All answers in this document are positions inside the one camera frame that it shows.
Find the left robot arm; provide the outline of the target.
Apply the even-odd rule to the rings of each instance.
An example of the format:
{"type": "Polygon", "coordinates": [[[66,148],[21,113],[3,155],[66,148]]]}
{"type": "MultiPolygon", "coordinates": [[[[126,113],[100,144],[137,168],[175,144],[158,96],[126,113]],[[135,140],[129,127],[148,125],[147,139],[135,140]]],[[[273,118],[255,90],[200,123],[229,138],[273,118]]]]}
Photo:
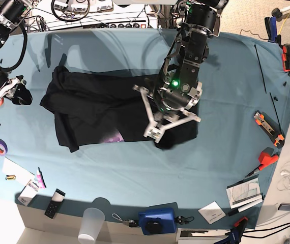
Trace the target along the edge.
{"type": "Polygon", "coordinates": [[[159,143],[165,132],[201,119],[190,109],[202,94],[200,65],[209,55],[207,40],[220,34],[220,18],[227,1],[180,1],[181,24],[151,89],[135,85],[140,92],[149,124],[144,137],[159,143]]]}

